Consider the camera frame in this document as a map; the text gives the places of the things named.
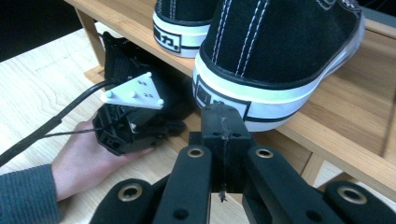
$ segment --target light wood floor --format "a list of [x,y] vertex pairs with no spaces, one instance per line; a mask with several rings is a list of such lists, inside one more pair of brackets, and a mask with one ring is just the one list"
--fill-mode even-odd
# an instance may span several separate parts
[[[106,27],[99,25],[99,30]],[[92,84],[83,73],[98,64],[88,38],[84,31],[79,30],[71,35],[55,40],[47,45],[28,51],[20,56],[0,63],[0,152],[7,150],[27,134],[33,132],[49,118],[60,112],[80,93]],[[79,121],[88,119],[102,104],[99,92],[73,110],[64,123],[53,132],[72,130]],[[0,169],[0,175],[12,171],[26,169],[49,163],[56,156],[67,136],[40,140],[24,151],[21,155]],[[89,190],[62,203],[67,208],[64,223],[88,223],[96,201],[125,176],[143,178],[153,181],[167,175],[173,165],[176,152],[167,148],[161,152],[159,159],[148,155],[137,162],[120,169],[111,176],[100,188]],[[322,166],[315,186],[341,171],[325,162]],[[396,203],[378,195],[396,211]],[[236,202],[214,204],[217,209],[230,206],[242,211]],[[224,216],[222,210],[215,212],[211,223],[247,223],[246,217],[238,214]]]

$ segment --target black sneaker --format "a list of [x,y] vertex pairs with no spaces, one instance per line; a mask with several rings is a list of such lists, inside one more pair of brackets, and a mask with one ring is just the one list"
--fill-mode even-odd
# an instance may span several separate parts
[[219,0],[158,0],[154,38],[168,52],[194,58],[206,38]]
[[195,59],[195,100],[235,107],[251,132],[274,129],[363,35],[354,0],[221,0]]

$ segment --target human hand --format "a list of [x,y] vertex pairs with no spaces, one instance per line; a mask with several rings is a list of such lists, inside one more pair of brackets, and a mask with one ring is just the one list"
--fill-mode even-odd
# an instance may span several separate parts
[[[75,131],[92,128],[92,119],[79,123]],[[115,156],[97,143],[94,133],[72,135],[52,162],[57,201],[91,189],[122,165],[135,161],[152,148]]]

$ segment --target white shoe sole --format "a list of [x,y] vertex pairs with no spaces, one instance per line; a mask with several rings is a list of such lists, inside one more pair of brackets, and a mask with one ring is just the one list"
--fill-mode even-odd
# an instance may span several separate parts
[[183,58],[195,58],[205,40],[209,24],[182,26],[161,20],[154,11],[154,38],[166,51]]
[[312,82],[289,90],[265,90],[231,82],[214,74],[201,55],[195,58],[193,94],[198,106],[223,102],[239,111],[250,132],[262,132],[284,124],[308,100],[319,82],[355,54],[364,36],[364,18],[358,32]]

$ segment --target ribbed sweater cuff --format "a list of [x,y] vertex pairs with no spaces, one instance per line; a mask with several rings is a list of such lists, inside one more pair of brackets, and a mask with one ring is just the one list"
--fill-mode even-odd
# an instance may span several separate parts
[[50,164],[0,176],[0,223],[58,223]]

